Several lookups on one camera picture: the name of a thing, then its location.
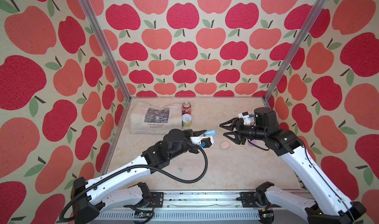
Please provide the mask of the blue earbud charging case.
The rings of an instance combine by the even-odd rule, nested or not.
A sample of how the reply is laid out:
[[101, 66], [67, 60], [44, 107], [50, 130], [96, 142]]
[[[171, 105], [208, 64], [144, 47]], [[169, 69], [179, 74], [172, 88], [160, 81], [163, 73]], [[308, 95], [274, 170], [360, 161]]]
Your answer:
[[212, 129], [212, 130], [207, 130], [203, 133], [203, 136], [215, 136], [216, 135], [216, 130], [215, 129]]

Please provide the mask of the pink earbud charging case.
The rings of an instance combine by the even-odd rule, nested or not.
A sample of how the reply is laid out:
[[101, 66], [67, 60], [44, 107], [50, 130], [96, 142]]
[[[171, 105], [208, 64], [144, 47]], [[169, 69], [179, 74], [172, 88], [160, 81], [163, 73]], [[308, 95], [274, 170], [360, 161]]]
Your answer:
[[224, 142], [222, 142], [222, 143], [220, 144], [220, 148], [221, 148], [222, 150], [226, 150], [226, 149], [229, 148], [229, 147], [230, 147], [230, 143], [227, 142], [227, 141], [224, 141]]

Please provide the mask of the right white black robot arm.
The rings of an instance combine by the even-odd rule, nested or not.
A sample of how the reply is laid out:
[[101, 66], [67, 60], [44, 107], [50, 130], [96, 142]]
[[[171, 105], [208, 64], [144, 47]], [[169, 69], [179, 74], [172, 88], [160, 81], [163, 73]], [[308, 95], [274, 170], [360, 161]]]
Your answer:
[[294, 132], [280, 128], [271, 108], [241, 113], [220, 127], [227, 130], [223, 135], [237, 145], [248, 140], [264, 141], [269, 150], [294, 170], [313, 196], [306, 199], [265, 182], [256, 188], [264, 203], [285, 208], [309, 224], [353, 224], [366, 213], [361, 202], [352, 201], [327, 177]]

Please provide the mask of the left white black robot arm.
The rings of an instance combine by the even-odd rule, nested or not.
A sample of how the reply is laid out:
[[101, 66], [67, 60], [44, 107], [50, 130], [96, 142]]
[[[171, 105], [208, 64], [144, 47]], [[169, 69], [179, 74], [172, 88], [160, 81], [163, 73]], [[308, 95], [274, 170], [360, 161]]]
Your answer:
[[[132, 191], [116, 195], [118, 201], [112, 199], [112, 195], [127, 184], [155, 172], [184, 184], [198, 182], [205, 176], [208, 169], [208, 158], [204, 149], [214, 144], [213, 137], [203, 136], [203, 133], [203, 130], [182, 131], [172, 129], [161, 141], [149, 147], [127, 165], [98, 178], [76, 179], [71, 192], [71, 200], [63, 208], [59, 221], [62, 223], [87, 224], [96, 219], [101, 211], [117, 206], [128, 206], [131, 201], [134, 201], [132, 206], [145, 205], [151, 198], [151, 193], [146, 184], [140, 183], [132, 186]], [[197, 178], [184, 180], [164, 171], [171, 160], [186, 152], [202, 153], [204, 157], [204, 169]]]

